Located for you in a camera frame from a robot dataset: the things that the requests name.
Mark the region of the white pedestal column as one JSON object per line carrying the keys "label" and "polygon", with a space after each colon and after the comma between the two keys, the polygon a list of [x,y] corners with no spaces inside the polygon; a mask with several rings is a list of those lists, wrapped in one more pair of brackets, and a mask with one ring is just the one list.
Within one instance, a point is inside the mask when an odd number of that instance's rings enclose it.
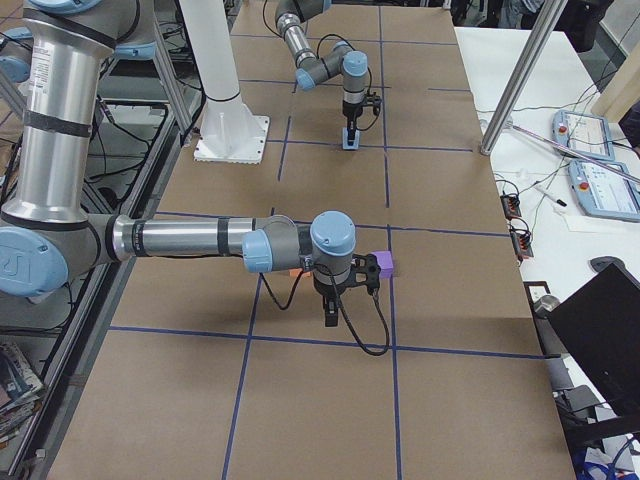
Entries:
{"label": "white pedestal column", "polygon": [[270,125],[244,103],[224,3],[179,3],[206,97],[194,158],[203,162],[258,164]]}

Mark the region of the orange foam block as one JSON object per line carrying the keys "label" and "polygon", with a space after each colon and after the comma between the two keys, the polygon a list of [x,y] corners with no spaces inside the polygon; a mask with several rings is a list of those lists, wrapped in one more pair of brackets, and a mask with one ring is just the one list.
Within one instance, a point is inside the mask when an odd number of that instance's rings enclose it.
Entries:
{"label": "orange foam block", "polygon": [[288,270],[288,274],[289,274],[290,277],[297,277],[298,275],[301,275],[302,277],[311,277],[312,276],[312,272],[303,271],[302,269],[289,269]]}

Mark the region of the aluminium frame post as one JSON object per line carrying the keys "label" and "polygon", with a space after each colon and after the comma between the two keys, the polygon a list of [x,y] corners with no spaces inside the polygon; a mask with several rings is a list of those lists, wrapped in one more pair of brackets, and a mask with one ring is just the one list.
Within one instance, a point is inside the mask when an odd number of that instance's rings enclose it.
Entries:
{"label": "aluminium frame post", "polygon": [[525,46],[497,104],[480,144],[480,153],[489,156],[501,131],[507,124],[530,74],[551,33],[568,3],[567,0],[545,1],[528,36]]}

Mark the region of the long metal rod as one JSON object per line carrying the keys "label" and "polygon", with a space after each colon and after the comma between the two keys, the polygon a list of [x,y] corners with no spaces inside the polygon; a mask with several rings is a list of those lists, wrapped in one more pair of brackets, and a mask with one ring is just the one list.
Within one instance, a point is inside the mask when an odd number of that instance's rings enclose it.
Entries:
{"label": "long metal rod", "polygon": [[596,159],[594,157],[590,157],[590,156],[584,155],[584,154],[582,154],[582,153],[580,153],[580,152],[578,152],[576,150],[573,150],[573,149],[571,149],[571,148],[569,148],[567,146],[564,146],[564,145],[562,145],[562,144],[560,144],[560,143],[558,143],[558,142],[556,142],[554,140],[547,139],[546,137],[543,137],[543,136],[541,136],[541,135],[539,135],[537,133],[534,133],[534,132],[532,132],[530,130],[527,130],[527,129],[525,129],[523,127],[520,127],[518,125],[515,125],[513,123],[509,123],[508,122],[507,125],[508,125],[507,128],[509,128],[511,130],[514,130],[514,131],[517,131],[519,133],[525,134],[525,135],[527,135],[527,136],[529,136],[529,137],[531,137],[531,138],[533,138],[533,139],[535,139],[537,141],[540,141],[542,143],[548,144],[548,145],[554,147],[555,149],[561,151],[562,153],[565,153],[565,154],[568,154],[568,155],[573,156],[575,158],[581,159],[581,160],[583,160],[585,162],[597,165],[598,167],[600,167],[600,168],[602,168],[604,170],[607,170],[609,172],[612,172],[613,174],[618,175],[618,176],[624,178],[625,180],[630,181],[630,182],[632,182],[632,183],[634,183],[636,185],[640,184],[640,179],[639,178],[637,178],[637,177],[625,172],[624,170],[620,170],[620,169],[616,169],[616,168],[612,167],[611,166],[612,165],[611,162],[607,163],[607,162],[598,160],[598,159]]}

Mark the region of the teach pendant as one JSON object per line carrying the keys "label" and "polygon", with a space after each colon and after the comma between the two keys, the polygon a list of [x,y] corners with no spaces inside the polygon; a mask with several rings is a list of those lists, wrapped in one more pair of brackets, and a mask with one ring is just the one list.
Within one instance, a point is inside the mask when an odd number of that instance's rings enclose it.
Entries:
{"label": "teach pendant", "polygon": [[606,162],[610,169],[574,159],[568,167],[571,187],[582,211],[591,217],[639,222],[639,185],[613,170],[629,173],[625,164]]}
{"label": "teach pendant", "polygon": [[614,161],[609,122],[601,116],[558,110],[552,122],[553,140],[601,161]]}

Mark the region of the lower orange connector box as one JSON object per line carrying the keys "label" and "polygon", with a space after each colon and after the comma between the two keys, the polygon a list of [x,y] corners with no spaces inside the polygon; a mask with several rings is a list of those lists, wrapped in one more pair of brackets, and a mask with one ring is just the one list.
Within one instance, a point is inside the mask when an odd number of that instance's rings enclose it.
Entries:
{"label": "lower orange connector box", "polygon": [[531,246],[531,233],[528,230],[511,229],[510,237],[516,258],[519,261],[534,257]]}

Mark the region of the upper teach pendant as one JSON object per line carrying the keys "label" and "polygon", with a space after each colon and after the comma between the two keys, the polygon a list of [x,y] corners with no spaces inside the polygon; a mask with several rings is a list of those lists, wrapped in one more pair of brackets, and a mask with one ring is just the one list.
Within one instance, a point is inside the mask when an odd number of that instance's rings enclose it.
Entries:
{"label": "upper teach pendant", "polygon": [[601,161],[614,161],[609,122],[601,116],[558,110],[552,122],[553,140]]}

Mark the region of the stack of magazines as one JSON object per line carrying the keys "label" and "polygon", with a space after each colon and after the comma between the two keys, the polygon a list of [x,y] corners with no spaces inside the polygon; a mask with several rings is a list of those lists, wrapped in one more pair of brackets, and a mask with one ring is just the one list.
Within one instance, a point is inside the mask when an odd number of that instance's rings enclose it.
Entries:
{"label": "stack of magazines", "polygon": [[1,448],[41,406],[45,384],[15,342],[1,343]]}

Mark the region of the lower teach pendant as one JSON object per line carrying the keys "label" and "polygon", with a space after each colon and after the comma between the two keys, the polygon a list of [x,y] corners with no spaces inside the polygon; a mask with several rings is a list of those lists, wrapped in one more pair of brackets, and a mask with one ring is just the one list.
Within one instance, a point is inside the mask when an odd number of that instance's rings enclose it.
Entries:
{"label": "lower teach pendant", "polygon": [[625,164],[606,162],[610,169],[574,159],[568,167],[571,187],[582,211],[591,217],[639,222],[639,185],[613,170],[629,173]]}

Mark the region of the black laptop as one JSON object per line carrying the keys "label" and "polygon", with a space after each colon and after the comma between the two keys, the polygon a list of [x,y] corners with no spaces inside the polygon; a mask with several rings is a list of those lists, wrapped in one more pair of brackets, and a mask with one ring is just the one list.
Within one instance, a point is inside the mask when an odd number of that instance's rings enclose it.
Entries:
{"label": "black laptop", "polygon": [[610,264],[556,307],[550,324],[618,415],[639,412],[639,281]]}

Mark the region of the light blue foam block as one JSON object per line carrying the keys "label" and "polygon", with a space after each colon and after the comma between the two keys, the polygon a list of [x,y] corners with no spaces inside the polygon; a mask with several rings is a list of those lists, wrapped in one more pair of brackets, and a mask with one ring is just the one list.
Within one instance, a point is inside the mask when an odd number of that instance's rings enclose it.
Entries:
{"label": "light blue foam block", "polygon": [[342,149],[343,150],[358,150],[360,142],[360,131],[357,132],[357,137],[355,141],[345,141],[345,127],[342,129]]}

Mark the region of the silver metal cylinder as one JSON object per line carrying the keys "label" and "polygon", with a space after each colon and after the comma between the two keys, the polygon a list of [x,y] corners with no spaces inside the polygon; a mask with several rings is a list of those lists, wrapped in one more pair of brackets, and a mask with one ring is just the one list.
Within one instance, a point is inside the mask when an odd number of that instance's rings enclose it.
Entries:
{"label": "silver metal cylinder", "polygon": [[533,302],[533,314],[537,318],[546,319],[561,304],[560,300],[550,294],[545,294]]}

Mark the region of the purple foam block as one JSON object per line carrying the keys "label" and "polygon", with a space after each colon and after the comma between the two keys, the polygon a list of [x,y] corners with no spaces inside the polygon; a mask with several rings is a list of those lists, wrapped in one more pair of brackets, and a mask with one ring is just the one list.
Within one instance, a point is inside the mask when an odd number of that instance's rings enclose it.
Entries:
{"label": "purple foam block", "polygon": [[375,251],[378,266],[380,267],[379,277],[381,279],[390,279],[394,274],[394,260],[389,250]]}

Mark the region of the black marker pen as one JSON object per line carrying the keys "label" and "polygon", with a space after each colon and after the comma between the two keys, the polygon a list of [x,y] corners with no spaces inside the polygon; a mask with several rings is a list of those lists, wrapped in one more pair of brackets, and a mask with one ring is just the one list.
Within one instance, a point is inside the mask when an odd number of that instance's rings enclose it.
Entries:
{"label": "black marker pen", "polygon": [[548,198],[552,203],[563,208],[567,207],[567,203],[564,200],[554,195],[550,190],[544,188],[542,185],[535,185],[535,189],[540,192],[545,198]]}

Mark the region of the orange connector box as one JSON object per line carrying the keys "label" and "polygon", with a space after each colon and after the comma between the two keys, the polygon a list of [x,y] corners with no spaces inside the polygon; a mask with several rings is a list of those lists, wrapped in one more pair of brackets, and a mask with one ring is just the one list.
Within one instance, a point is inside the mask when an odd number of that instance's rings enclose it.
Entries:
{"label": "orange connector box", "polygon": [[531,246],[531,233],[528,230],[511,229],[510,237],[516,258],[519,261],[534,257]]}
{"label": "orange connector box", "polygon": [[521,217],[520,199],[518,194],[503,194],[500,196],[500,200],[507,220]]}

